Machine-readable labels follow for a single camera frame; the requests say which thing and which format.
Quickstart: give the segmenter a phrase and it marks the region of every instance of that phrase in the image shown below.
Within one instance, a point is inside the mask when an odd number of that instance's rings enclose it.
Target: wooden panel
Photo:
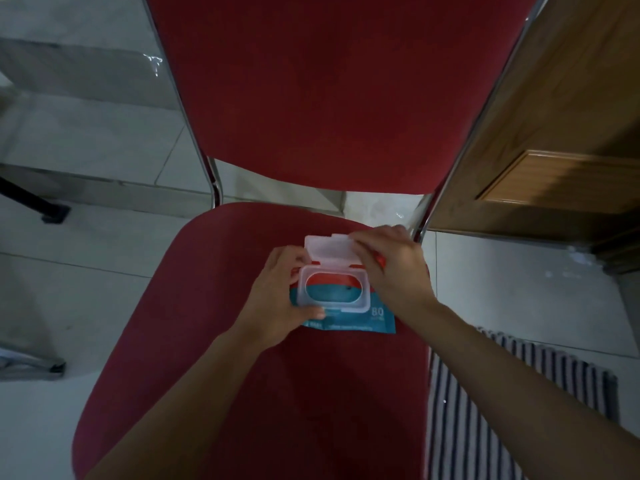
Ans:
[[[532,24],[430,230],[590,244],[640,221],[478,200],[524,151],[640,158],[640,0],[549,0]]]
[[[640,205],[640,160],[526,151],[478,199],[622,214]]]

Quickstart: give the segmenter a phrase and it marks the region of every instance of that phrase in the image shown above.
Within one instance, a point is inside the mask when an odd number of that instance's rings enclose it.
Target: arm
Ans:
[[[92,469],[86,480],[196,478],[204,455],[260,353],[277,345],[318,307],[294,307],[293,268],[311,263],[304,248],[273,250],[234,325]]]
[[[440,304],[402,226],[352,234],[371,285],[458,379],[531,480],[640,477],[640,440]],[[386,258],[380,268],[371,251]]]

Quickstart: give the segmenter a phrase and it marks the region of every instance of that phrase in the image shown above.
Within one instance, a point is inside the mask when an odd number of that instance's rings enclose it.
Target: chair seat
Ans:
[[[232,203],[188,223],[149,282],[78,423],[83,478],[236,319],[276,246],[366,228]],[[422,478],[428,348],[395,335],[300,327],[264,352],[212,445],[203,478]]]

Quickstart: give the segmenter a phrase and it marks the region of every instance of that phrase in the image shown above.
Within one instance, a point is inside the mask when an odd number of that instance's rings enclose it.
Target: chair backrest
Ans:
[[[209,156],[325,189],[430,193],[535,0],[147,0]]]

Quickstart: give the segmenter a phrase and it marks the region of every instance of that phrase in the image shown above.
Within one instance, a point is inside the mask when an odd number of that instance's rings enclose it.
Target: black metal leg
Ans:
[[[12,184],[9,180],[0,177],[0,194],[9,197],[22,205],[42,214],[45,224],[60,224],[65,220],[71,208],[67,205],[56,205],[47,202],[41,197]]]

